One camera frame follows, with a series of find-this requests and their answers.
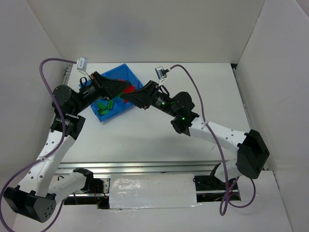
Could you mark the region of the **large red green lego assembly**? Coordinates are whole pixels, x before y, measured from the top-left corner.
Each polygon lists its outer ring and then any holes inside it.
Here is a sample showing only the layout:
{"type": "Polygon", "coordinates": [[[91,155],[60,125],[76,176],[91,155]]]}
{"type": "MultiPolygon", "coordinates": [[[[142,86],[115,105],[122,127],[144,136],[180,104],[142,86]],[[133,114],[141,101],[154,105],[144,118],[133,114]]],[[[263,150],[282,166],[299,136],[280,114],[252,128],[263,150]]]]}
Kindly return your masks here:
{"type": "Polygon", "coordinates": [[[122,95],[127,94],[127,93],[131,93],[131,92],[133,92],[133,91],[135,91],[135,87],[134,87],[133,85],[130,85],[130,86],[127,87],[125,90],[123,90],[123,91],[118,95],[118,97],[121,98],[122,95]]]}

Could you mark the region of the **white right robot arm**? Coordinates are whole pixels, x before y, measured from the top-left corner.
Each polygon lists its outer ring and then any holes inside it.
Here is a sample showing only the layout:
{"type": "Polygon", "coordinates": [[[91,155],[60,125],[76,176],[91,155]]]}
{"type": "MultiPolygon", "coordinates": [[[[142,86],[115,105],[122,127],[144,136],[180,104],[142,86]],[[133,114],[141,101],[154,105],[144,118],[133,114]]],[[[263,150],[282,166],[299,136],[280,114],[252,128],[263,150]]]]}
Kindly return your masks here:
{"type": "Polygon", "coordinates": [[[171,98],[164,86],[149,81],[144,87],[120,97],[138,108],[146,110],[153,106],[165,112],[173,117],[171,124],[177,133],[212,142],[235,155],[234,159],[216,165],[211,172],[223,183],[238,176],[257,179],[270,155],[258,131],[237,131],[203,120],[193,112],[195,105],[188,92],[179,92],[171,98]]]}

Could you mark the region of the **green square lego brick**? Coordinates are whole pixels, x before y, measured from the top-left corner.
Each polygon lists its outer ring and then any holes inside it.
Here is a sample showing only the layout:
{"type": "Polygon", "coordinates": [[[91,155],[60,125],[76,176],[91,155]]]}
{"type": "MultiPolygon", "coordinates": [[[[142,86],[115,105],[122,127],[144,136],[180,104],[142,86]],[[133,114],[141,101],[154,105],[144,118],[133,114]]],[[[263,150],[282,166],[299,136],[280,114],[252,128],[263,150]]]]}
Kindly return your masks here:
{"type": "Polygon", "coordinates": [[[102,110],[102,109],[98,110],[99,116],[103,116],[103,115],[107,114],[108,112],[109,112],[108,110],[102,110]]]}

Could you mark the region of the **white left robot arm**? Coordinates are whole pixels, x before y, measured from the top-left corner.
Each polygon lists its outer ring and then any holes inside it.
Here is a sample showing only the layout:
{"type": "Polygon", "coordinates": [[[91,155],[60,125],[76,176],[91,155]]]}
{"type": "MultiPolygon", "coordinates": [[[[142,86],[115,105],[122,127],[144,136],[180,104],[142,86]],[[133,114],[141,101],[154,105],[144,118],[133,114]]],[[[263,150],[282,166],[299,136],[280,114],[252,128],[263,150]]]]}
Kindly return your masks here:
{"type": "Polygon", "coordinates": [[[85,118],[79,113],[99,98],[112,99],[131,86],[129,81],[115,80],[98,72],[90,75],[86,85],[75,92],[68,85],[59,85],[51,94],[55,118],[47,141],[35,164],[15,188],[7,187],[4,199],[11,209],[38,222],[46,222],[56,205],[75,191],[93,193],[103,182],[93,172],[76,168],[55,184],[51,181],[65,154],[77,140],[85,118]]]}

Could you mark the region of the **long green lego plate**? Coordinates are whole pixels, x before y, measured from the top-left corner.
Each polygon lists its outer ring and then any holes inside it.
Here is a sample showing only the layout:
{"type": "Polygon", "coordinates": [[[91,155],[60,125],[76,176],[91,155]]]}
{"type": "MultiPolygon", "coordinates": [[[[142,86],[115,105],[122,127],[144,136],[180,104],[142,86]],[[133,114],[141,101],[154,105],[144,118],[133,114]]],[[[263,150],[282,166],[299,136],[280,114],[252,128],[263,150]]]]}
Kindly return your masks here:
{"type": "Polygon", "coordinates": [[[102,102],[100,102],[100,101],[98,101],[97,103],[96,103],[96,106],[99,108],[99,109],[101,109],[101,110],[105,110],[106,108],[107,108],[107,106],[106,105],[104,105],[102,102]]]}

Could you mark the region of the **green numbered lego brick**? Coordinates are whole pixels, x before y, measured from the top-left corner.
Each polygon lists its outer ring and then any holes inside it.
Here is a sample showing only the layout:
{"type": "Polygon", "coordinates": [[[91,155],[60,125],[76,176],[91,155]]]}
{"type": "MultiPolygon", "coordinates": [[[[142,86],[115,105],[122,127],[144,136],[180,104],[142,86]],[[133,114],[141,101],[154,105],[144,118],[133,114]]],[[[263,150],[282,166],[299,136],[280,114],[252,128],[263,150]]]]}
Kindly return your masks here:
{"type": "Polygon", "coordinates": [[[112,110],[113,109],[113,105],[114,105],[114,101],[113,100],[109,100],[107,102],[107,109],[108,110],[112,110]]]}

